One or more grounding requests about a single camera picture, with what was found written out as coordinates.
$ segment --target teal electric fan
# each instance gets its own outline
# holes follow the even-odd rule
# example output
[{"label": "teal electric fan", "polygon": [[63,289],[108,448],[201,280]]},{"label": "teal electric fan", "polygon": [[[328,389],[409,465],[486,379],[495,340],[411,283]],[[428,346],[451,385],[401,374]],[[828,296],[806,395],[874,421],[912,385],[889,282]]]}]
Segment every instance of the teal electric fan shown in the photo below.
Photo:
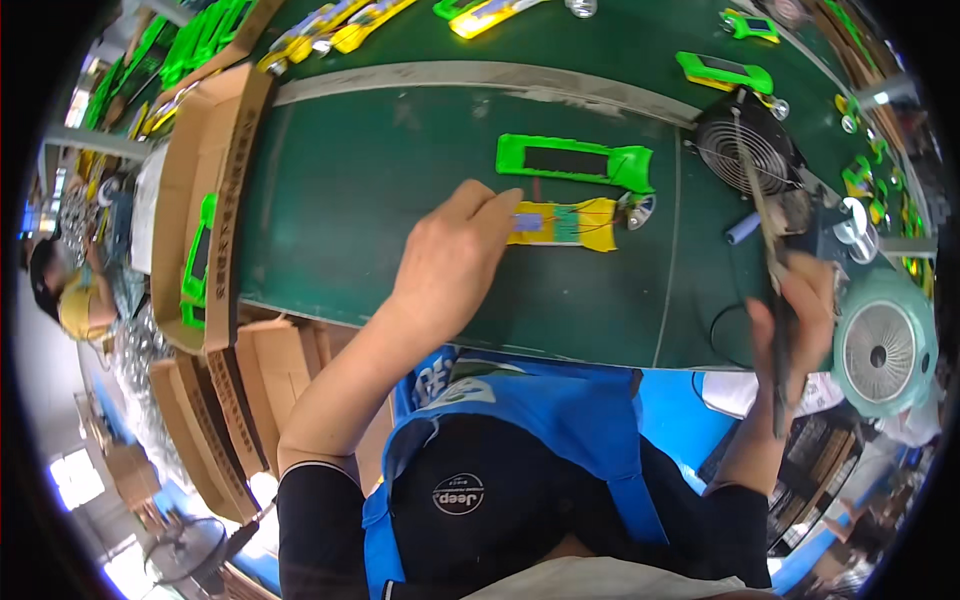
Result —
[{"label": "teal electric fan", "polygon": [[937,364],[933,307],[895,271],[877,268],[838,301],[831,376],[864,417],[892,417],[926,401]]}]

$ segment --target workbench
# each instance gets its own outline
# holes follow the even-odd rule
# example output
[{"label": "workbench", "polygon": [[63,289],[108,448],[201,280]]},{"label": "workbench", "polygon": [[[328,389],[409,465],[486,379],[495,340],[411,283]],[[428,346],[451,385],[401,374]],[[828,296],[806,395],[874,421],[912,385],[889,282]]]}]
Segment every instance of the workbench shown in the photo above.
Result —
[{"label": "workbench", "polygon": [[[315,4],[288,0],[252,58]],[[680,50],[758,64],[772,75],[774,94],[790,104],[783,126],[829,187],[845,195],[841,170],[871,152],[864,131],[847,134],[840,126],[833,98],[837,82],[846,79],[819,32],[805,26],[797,35],[817,64],[786,41],[733,39],[719,27],[718,13],[727,6],[733,5],[604,0],[593,18],[582,20],[557,0],[466,40],[421,0],[355,52],[332,51],[292,65],[252,157],[240,229],[240,299],[363,325],[392,289],[411,227],[460,181],[475,178],[496,191],[518,186],[528,200],[557,203],[622,192],[542,179],[535,194],[532,178],[494,172],[500,134],[640,144],[654,151],[650,182],[657,190],[646,225],[617,228],[619,250],[610,253],[510,247],[487,300],[457,342],[630,367],[750,364],[742,311],[717,323],[720,353],[711,348],[708,329],[724,307],[762,297],[769,287],[760,236],[737,247],[723,237],[753,205],[684,145],[692,134],[688,123],[649,116],[644,106],[652,102],[650,113],[662,112],[672,105],[657,99],[672,99],[703,109],[723,96],[684,78],[674,59]],[[438,61],[448,60],[471,61],[468,72],[502,77],[485,84],[470,74],[423,83],[433,67],[443,67]],[[534,68],[552,73],[537,81],[525,65],[562,71]],[[331,92],[330,74],[349,70]],[[364,77],[353,77],[358,73]],[[602,78],[594,84],[609,80],[607,89],[594,86],[604,99],[550,91],[575,87],[576,74]],[[310,79],[318,76],[326,79]],[[624,101],[628,96],[639,102]],[[890,168],[888,158],[875,173],[887,177]],[[898,215],[899,193],[888,202]]]}]

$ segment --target black t-shirt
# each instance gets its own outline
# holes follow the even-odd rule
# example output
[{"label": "black t-shirt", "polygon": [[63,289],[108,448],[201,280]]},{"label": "black t-shirt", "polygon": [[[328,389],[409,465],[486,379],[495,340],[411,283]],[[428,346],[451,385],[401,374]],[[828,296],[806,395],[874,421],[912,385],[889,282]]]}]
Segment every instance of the black t-shirt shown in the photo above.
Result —
[{"label": "black t-shirt", "polygon": [[[640,438],[643,478],[668,546],[627,535],[607,485],[526,430],[480,415],[441,418],[394,482],[394,534],[406,583],[394,597],[459,598],[532,566],[567,534],[597,556],[696,579],[770,587],[767,500],[737,486],[702,497]],[[366,598],[364,495],[342,470],[301,463],[281,478],[280,587],[287,600]]]}]

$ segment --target blue apron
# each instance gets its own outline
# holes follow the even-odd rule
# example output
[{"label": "blue apron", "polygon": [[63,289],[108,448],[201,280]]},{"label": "blue apron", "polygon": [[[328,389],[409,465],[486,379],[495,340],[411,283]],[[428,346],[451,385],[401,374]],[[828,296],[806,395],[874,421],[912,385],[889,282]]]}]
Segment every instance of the blue apron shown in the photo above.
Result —
[{"label": "blue apron", "polygon": [[[448,384],[451,371],[469,373],[481,365],[493,373]],[[666,544],[641,473],[632,378],[627,369],[461,353],[451,346],[428,356],[394,390],[396,427],[383,453],[384,481],[363,507],[371,599],[381,597],[388,581],[405,581],[390,493],[417,452],[440,430],[445,415],[485,415],[525,429],[554,454],[607,482],[631,538]]]}]

